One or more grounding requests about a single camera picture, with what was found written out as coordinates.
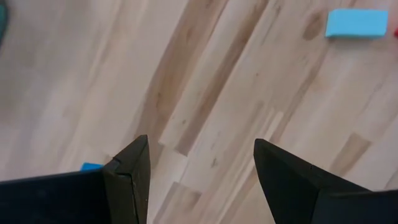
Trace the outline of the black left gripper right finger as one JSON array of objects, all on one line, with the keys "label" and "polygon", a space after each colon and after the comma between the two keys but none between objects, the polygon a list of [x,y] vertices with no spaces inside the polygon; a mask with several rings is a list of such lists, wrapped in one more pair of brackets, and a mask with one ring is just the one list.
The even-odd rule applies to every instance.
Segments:
[{"label": "black left gripper right finger", "polygon": [[275,224],[398,224],[398,189],[368,190],[264,139],[254,162]]}]

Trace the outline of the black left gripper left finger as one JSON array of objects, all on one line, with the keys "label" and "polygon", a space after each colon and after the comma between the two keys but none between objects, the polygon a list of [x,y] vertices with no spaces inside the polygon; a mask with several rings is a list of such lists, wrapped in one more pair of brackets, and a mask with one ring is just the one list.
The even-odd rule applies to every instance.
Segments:
[{"label": "black left gripper left finger", "polygon": [[0,182],[0,224],[147,224],[149,141],[99,169]]}]

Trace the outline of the blue triangular wedge block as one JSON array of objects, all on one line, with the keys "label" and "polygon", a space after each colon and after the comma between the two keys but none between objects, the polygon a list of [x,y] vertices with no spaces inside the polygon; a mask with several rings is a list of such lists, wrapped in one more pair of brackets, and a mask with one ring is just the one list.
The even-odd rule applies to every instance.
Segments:
[{"label": "blue triangular wedge block", "polygon": [[80,168],[80,171],[89,171],[89,170],[99,170],[102,169],[104,165],[102,164],[94,164],[90,162],[84,162]]}]

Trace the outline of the long light teal block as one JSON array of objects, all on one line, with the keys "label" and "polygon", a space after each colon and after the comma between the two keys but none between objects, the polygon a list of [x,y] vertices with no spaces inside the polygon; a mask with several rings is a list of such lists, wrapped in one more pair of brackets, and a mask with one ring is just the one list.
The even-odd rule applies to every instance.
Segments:
[{"label": "long light teal block", "polygon": [[335,9],[328,13],[325,37],[364,38],[384,37],[388,24],[387,11],[375,9]]}]

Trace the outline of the teal plastic bin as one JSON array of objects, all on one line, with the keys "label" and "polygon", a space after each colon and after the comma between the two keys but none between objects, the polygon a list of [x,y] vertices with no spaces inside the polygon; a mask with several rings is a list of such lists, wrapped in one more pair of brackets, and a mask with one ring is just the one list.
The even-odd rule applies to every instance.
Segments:
[{"label": "teal plastic bin", "polygon": [[0,0],[0,46],[2,45],[4,36],[6,35],[9,21],[9,10],[6,0]]}]

